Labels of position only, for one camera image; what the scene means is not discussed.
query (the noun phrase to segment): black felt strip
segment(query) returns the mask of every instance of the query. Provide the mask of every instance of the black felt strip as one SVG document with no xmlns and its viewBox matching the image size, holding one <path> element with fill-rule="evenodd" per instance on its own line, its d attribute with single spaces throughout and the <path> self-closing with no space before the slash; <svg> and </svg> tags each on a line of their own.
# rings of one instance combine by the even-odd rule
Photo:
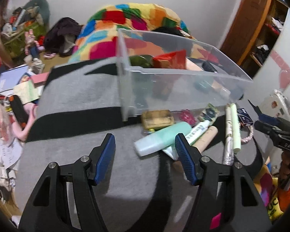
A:
<svg viewBox="0 0 290 232">
<path fill-rule="evenodd" d="M 124 122 L 120 107 L 96 108 L 75 112 L 53 113 L 36 120 L 27 142 L 68 138 L 141 123 L 140 116 Z"/>
<path fill-rule="evenodd" d="M 108 64 L 108 65 L 101 66 L 97 69 L 94 69 L 90 72 L 85 73 L 85 75 L 91 75 L 91 74 L 108 74 L 108 75 L 117 76 L 117 66 L 116 64 Z"/>
<path fill-rule="evenodd" d="M 250 165 L 243 165 L 245 170 L 247 171 L 247 173 L 249 174 L 249 176 L 254 179 L 257 174 L 260 172 L 262 166 L 263 166 L 263 157 L 262 157 L 262 154 L 260 152 L 260 148 L 259 148 L 259 145 L 257 143 L 257 141 L 252 138 L 253 141 L 254 141 L 254 144 L 255 144 L 255 147 L 256 147 L 256 156 L 254 158 L 254 161 L 250 164 Z M 240 162 L 238 160 L 238 158 L 236 156 L 234 156 L 234 162 Z"/>
<path fill-rule="evenodd" d="M 44 88 L 46 88 L 49 85 L 49 83 L 51 81 L 53 81 L 54 79 L 58 79 L 64 75 L 66 75 L 72 71 L 78 70 L 86 65 L 92 65 L 100 60 L 103 60 L 103 59 L 88 60 L 88 61 L 83 61 L 83 62 L 79 62 L 79 63 L 75 63 L 75 64 L 69 64 L 69 65 L 53 68 L 49 73 L 49 76 L 46 80 Z"/>
<path fill-rule="evenodd" d="M 171 211 L 172 184 L 168 157 L 159 152 L 159 173 L 155 192 L 141 217 L 126 232 L 163 232 Z"/>
</svg>

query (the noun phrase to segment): toothpaste tube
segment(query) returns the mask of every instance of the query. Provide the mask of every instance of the toothpaste tube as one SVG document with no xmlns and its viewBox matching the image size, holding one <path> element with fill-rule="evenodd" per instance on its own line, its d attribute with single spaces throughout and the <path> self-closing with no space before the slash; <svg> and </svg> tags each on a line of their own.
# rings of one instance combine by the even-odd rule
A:
<svg viewBox="0 0 290 232">
<path fill-rule="evenodd" d="M 206 132 L 210 125 L 209 120 L 205 120 L 197 124 L 189 134 L 185 136 L 186 140 L 188 141 L 189 145 L 193 145 L 199 137 L 202 136 L 203 133 Z M 162 149 L 164 153 L 170 156 L 173 160 L 178 160 L 178 154 L 175 149 L 175 145 L 169 146 L 167 148 Z"/>
</svg>

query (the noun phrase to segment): doll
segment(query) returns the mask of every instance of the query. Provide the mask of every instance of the doll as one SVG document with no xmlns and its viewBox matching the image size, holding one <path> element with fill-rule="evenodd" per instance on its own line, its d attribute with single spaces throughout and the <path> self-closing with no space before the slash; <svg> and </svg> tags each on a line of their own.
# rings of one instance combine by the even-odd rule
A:
<svg viewBox="0 0 290 232">
<path fill-rule="evenodd" d="M 33 30 L 30 29 L 29 32 L 25 32 L 25 54 L 31 55 L 33 61 L 39 59 L 39 42 L 35 40 L 36 37 L 33 35 Z"/>
</svg>

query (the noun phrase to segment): white sneaker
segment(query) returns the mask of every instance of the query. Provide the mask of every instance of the white sneaker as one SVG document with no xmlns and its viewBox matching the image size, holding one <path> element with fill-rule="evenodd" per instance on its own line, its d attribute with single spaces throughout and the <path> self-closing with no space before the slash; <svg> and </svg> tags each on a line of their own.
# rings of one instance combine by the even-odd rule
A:
<svg viewBox="0 0 290 232">
<path fill-rule="evenodd" d="M 42 64 L 42 61 L 40 59 L 38 59 L 38 58 L 34 58 L 32 60 L 32 62 L 33 62 L 34 65 L 40 65 L 40 64 Z"/>
</svg>

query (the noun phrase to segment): pink bracelet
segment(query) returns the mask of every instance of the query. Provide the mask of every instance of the pink bracelet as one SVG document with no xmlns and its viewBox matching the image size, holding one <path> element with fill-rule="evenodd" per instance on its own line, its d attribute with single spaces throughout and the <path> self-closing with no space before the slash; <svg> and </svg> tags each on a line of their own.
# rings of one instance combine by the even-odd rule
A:
<svg viewBox="0 0 290 232">
<path fill-rule="evenodd" d="M 248 126 L 248 130 L 249 130 L 250 133 L 249 133 L 249 135 L 246 138 L 242 138 L 241 139 L 242 143 L 247 143 L 247 142 L 251 141 L 252 137 L 254 136 L 254 127 L 252 125 Z"/>
</svg>

